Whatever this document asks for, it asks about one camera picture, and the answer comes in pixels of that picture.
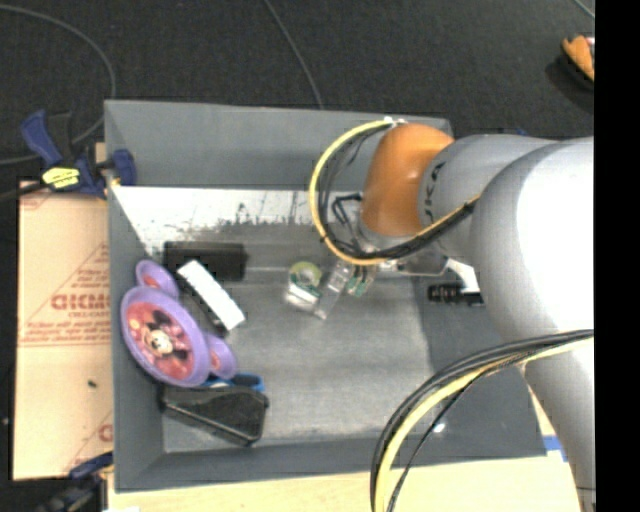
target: minnie mouse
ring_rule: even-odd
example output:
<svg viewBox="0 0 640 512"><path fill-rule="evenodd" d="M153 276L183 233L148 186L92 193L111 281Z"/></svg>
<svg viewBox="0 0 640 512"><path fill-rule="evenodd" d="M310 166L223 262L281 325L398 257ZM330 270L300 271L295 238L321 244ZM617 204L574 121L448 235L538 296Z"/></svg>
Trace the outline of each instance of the minnie mouse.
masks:
<svg viewBox="0 0 640 512"><path fill-rule="evenodd" d="M150 362L157 366L160 360L167 358L186 361L190 347L182 339L182 328L161 310L153 310L152 316L153 322L146 323L141 329L142 342L152 356Z"/></svg>

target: gray bin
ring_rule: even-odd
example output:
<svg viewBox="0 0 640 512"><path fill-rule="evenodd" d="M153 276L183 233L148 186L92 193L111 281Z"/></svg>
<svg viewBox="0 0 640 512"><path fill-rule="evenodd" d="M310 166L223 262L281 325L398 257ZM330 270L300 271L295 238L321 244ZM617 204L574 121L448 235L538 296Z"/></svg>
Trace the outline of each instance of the gray bin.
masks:
<svg viewBox="0 0 640 512"><path fill-rule="evenodd" d="M382 277L362 298L341 298L324 322L282 300L289 265L332 261L305 209L314 162L341 133L381 116L105 103L107 152L129 149L138 168L138 186L109 194L117 491L367 471L406 395L452 361L500 343L483 308L426 302L428 284L447 275ZM407 119L451 133L446 120ZM362 147L341 189L361 188L374 147ZM264 377L271 403L251 448L163 415L156 384L120 335L119 302L135 285L137 261L161 261L165 241L194 239L239 242L249 255L246 278L228 284L247 315L228 341L241 369ZM509 370L452 409L419 463L544 453L527 387Z"/></svg>

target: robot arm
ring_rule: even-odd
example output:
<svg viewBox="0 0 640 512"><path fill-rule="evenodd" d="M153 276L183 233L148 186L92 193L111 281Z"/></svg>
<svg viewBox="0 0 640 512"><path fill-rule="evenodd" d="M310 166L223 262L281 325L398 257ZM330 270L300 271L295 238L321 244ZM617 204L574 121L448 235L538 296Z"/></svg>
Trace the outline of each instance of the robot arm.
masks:
<svg viewBox="0 0 640 512"><path fill-rule="evenodd" d="M475 271L505 343L593 329L593 154L593 137L454 141L427 126L391 125L363 190L358 246L395 254L455 220L431 246ZM473 213L458 215L461 205ZM531 362L525 378L567 453L583 508L595 510L593 346Z"/></svg>

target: yellow cable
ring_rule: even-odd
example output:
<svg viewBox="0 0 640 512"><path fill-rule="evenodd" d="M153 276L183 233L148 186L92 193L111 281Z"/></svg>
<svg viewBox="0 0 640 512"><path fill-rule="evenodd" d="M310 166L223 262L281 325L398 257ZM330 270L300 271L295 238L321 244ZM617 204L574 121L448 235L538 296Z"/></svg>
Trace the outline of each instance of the yellow cable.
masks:
<svg viewBox="0 0 640 512"><path fill-rule="evenodd" d="M549 357L556 354L568 352L569 350L574 350L580 348L587 343L593 342L593 338L587 338L584 340L575 341L572 343L567 343L565 345L561 345L559 347L552 347L544 351L536 352L529 357L526 357L521 360L522 363L528 363L530 361L534 361L536 359L540 359L543 357ZM376 495L374 497L374 512L385 512L386 507L389 504L390 496L385 495L385 491L388 489L388 480L391 476L391 465L402 446L405 438L415 427L415 425L420 421L421 418L425 416L434 406L440 403L442 400L446 400L452 394L460 391L462 388L473 382L476 378L478 378L483 373L500 368L502 365L508 364L509 362L514 362L515 360L519 360L520 357L517 355L509 355L501 358L498 361L494 361L492 363L488 363L478 369L471 370L469 373L466 373L456 380L450 382L446 386L436 390L434 393L427 395L418 405L407 414L405 420L401 423L398 430L396 430L393 437L391 437L387 448L385 449L384 455L380 460L380 466L378 470L378 475L376 478Z"/></svg>
<svg viewBox="0 0 640 512"><path fill-rule="evenodd" d="M320 173L322 169L326 165L329 158L333 156L333 154L340 149L340 147L354 138L357 135L365 133L370 130L375 130L377 128L382 128L384 126L392 126L396 123L392 119L382 119L378 121L371 121L369 123L361 124L352 128L351 130L343 133L340 137L338 137L333 143L325 150L322 154L315 168L313 169L313 174L311 175L311 181L309 182L309 208L311 209L311 217L313 219L313 224L316 227L316 230L320 234L320 237L327 245L327 247L335 254L338 258L343 259L353 265L377 265L378 263L383 263L385 258L372 258L372 259L364 259L364 258L353 258L348 254L343 253L340 249L338 249L332 240L327 236L327 232L320 222L320 214L318 213L318 204L316 201L316 192L318 186L318 179L320 177Z"/></svg>
<svg viewBox="0 0 640 512"><path fill-rule="evenodd" d="M361 265L361 266L378 265L379 263L384 263L389 258L356 258L344 253L343 251L338 249L338 247L336 247L333 241L328 237L327 232L324 229L322 222L320 221L320 213L318 212L318 203L316 201L318 179L320 178L320 174L322 173L322 170L324 169L324 166L327 164L328 160L338 151L338 149L340 149L340 147L342 147L343 144L353 139L357 135L360 135L362 133L365 133L371 130L375 130L377 128L382 128L384 126L393 126L398 122L399 121L394 121L391 118L386 118L383 120L371 121L369 123L356 126L355 128L352 128L351 130L345 132L340 137L338 137L335 141L333 141L333 143L325 150L325 152L322 154L322 156L318 160L318 163L314 167L313 173L311 175L308 193L309 193L309 208L311 210L311 218L313 219L313 224L316 230L318 231L318 233L320 234L320 238L327 245L329 250L331 250L331 252L335 254L338 258L348 263L351 263L352 265ZM430 233L431 231L439 228L442 224L447 222L454 215L457 215L464 208L474 205L479 198L480 198L480 194L477 194L476 196L472 197L463 205L459 206L458 208L449 212L447 215L439 218L437 221L433 222L429 226L419 231L409 241L415 240L416 238L424 236Z"/></svg>

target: black cable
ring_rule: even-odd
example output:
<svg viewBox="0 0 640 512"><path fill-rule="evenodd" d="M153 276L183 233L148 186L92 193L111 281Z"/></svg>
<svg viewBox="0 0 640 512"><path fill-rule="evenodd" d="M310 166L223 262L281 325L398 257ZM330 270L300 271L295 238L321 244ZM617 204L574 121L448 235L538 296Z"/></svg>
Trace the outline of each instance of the black cable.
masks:
<svg viewBox="0 0 640 512"><path fill-rule="evenodd" d="M2 194L0 194L0 204L11 199L17 199L18 197L29 194L31 192L37 192L38 190L42 190L46 187L47 185L45 183L37 182L32 183L31 185L25 185L24 187L8 190L7 192L3 192Z"/></svg>
<svg viewBox="0 0 640 512"><path fill-rule="evenodd" d="M108 57L105 55L102 49L98 46L98 44L95 41L93 41L93 39L89 38L89 36L83 34L77 28L69 25L68 23L65 23L64 21L61 21L57 18L53 18L52 16L49 16L47 14L42 14L36 11L25 9L23 7L16 7L13 5L6 5L6 4L0 4L0 11L19 14L22 16L39 19L46 23L51 23L52 25L60 27L66 30L67 32L70 32L71 34L75 35L76 37L79 37L80 39L82 39L95 51L98 57L100 57L100 60L102 60L102 63L104 64L105 68L107 69L107 73L109 74L109 83L110 83L109 97L115 98L117 89L116 89L116 76L113 70L113 66L109 61ZM82 142L84 139L91 136L95 131L97 131L102 126L103 122L104 122L104 116L100 116L89 128L87 128L85 131L83 131L78 136L73 138L71 143L78 144L79 142ZM16 165L23 162L30 162L30 161L36 160L37 158L39 158L39 156L35 154L4 158L4 159L0 159L0 166Z"/></svg>
<svg viewBox="0 0 640 512"><path fill-rule="evenodd" d="M280 32L282 32L282 35L285 37L285 39L289 43L289 46L291 47L291 50L295 54L296 59L298 59L298 62L300 63L300 67L302 68L302 71L304 71L304 74L306 75L307 80L309 81L309 85L311 86L311 90L313 91L313 95L316 99L316 103L318 104L318 108L320 108L321 110L324 110L324 102L322 101L322 96L320 96L320 92L318 91L316 82L313 79L313 75L311 75L311 72L309 71L309 68L307 67L306 62L304 61L302 54L298 51L298 47L296 46L295 41L289 34L289 31L287 30L287 28L284 26L284 23L282 23L280 16L278 16L278 13L273 8L273 5L271 5L271 2L269 0L263 0L263 2L267 6L267 9L269 9L271 16L273 17L276 24L280 28Z"/></svg>
<svg viewBox="0 0 640 512"><path fill-rule="evenodd" d="M371 507L374 509L374 500L376 495L376 483L380 462L386 451L387 443L393 434L398 430L400 424L405 420L410 411L429 393L446 386L456 378L483 366L501 361L512 356L503 362L499 367L483 372L482 375L476 377L475 380L489 373L495 373L506 366L521 362L533 354L538 352L572 343L582 339L591 338L594 335L593 329L583 329L571 331L567 333L558 333L547 336L530 338L522 341L516 341L500 345L491 349L480 351L472 354L460 361L454 362L445 367L429 379L427 379L418 389L411 393L393 413L387 425L383 429L378 438L378 442L374 449L370 470L369 491L371 496Z"/></svg>
<svg viewBox="0 0 640 512"><path fill-rule="evenodd" d="M462 398L464 393L473 384L474 384L474 382L470 382L464 388L462 388L460 391L458 391L453 397L451 397L449 399L449 402L447 403L447 405L445 405L442 408L442 410L437 414L437 416L429 423L429 427L427 428L425 433L420 438L420 441L418 441L418 444L416 445L416 447L414 448L413 452L411 453L411 457L409 457L409 461L407 462L407 464L405 465L404 469L402 470L402 474L400 475L400 478L398 479L398 482L396 483L395 487L393 488L393 492L391 494L391 498L389 500L389 504L387 505L386 512L393 512L393 510L395 509L396 502L398 501L398 498L400 496L400 491L402 491L402 486L404 485L404 482L407 479L407 476L409 476L409 471L413 467L413 463L415 462L415 459L418 456L418 453L420 453L420 450L422 450L422 448L424 448L424 445L426 444L427 439L429 438L429 436L433 432L433 429L436 427L436 425L438 425L438 423L440 423L442 418L444 418L446 416L446 414L449 412L449 410L455 404L457 404L459 402L459 400Z"/></svg>
<svg viewBox="0 0 640 512"><path fill-rule="evenodd" d="M393 260L409 256L423 249L425 246L432 243L436 238L441 236L447 230L454 227L466 217L468 217L472 213L473 207L475 205L475 202L469 202L463 205L463 207L454 215L449 217L446 222L442 222L441 224L439 224L438 227L430 229L427 233L416 236L408 240L407 242L386 249L379 249L368 252L364 251L359 246L359 244L354 245L340 240L337 237L336 233L332 230L331 225L328 222L327 215L329 195L333 189L335 179L337 178L337 176L339 176L340 173L344 171L344 169L351 165L353 160L355 160L364 141L366 141L369 137L372 137L374 134L388 129L388 126L377 127L358 134L356 137L345 141L345 143L341 147L336 149L336 154L338 154L339 156L327 161L323 172L320 173L320 176L318 177L318 215L320 223L322 224L327 237L333 242L333 244L347 256L353 258L384 258Z"/></svg>

